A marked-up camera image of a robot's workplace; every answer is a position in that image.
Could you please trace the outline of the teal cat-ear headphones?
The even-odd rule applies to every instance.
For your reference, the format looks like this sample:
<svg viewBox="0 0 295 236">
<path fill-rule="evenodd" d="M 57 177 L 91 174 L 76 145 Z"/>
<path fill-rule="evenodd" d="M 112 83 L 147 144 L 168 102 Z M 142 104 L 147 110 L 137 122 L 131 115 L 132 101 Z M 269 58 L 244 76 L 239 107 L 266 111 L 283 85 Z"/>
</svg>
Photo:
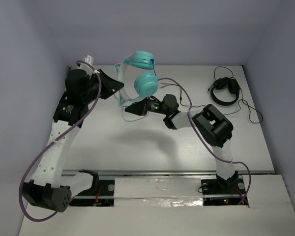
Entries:
<svg viewBox="0 0 295 236">
<path fill-rule="evenodd" d="M 152 53 L 136 51 L 127 56 L 123 62 L 115 64 L 114 68 L 119 82 L 123 82 L 126 68 L 129 65 L 138 69 L 143 69 L 145 72 L 138 76 L 133 83 L 134 89 L 138 95 L 136 98 L 130 98 L 124 88 L 119 90 L 118 105 L 120 107 L 127 102 L 140 102 L 145 98 L 154 95 L 158 90 L 158 79 L 155 73 L 155 59 Z"/>
</svg>

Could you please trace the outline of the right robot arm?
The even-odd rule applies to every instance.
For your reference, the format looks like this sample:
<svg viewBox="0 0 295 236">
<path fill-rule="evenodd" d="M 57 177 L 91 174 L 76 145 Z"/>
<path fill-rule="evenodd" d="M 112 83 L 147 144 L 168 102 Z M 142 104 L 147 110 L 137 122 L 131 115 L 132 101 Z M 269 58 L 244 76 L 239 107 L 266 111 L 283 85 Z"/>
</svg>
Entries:
<svg viewBox="0 0 295 236">
<path fill-rule="evenodd" d="M 193 128 L 202 141 L 211 146 L 216 162 L 216 179 L 203 190 L 211 195 L 230 194 L 238 181 L 231 152 L 232 123 L 212 104 L 194 113 L 181 112 L 178 108 L 176 97 L 166 94 L 161 101 L 151 96 L 132 103 L 125 111 L 138 116 L 145 116 L 148 112 L 163 114 L 163 122 L 171 130 Z"/>
</svg>

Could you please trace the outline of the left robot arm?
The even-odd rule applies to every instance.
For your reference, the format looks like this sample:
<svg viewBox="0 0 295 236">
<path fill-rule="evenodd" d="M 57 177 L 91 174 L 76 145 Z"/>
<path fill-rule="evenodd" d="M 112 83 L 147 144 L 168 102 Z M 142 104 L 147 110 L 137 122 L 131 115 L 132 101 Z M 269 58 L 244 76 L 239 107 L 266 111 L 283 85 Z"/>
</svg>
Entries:
<svg viewBox="0 0 295 236">
<path fill-rule="evenodd" d="M 39 164 L 29 181 L 21 184 L 21 200 L 54 212 L 64 212 L 80 193 L 96 194 L 97 172 L 80 170 L 61 180 L 69 149 L 99 99 L 107 99 L 124 87 L 102 70 L 71 69 L 65 78 L 65 92 L 53 115 L 52 130 L 46 148 L 35 159 Z"/>
</svg>

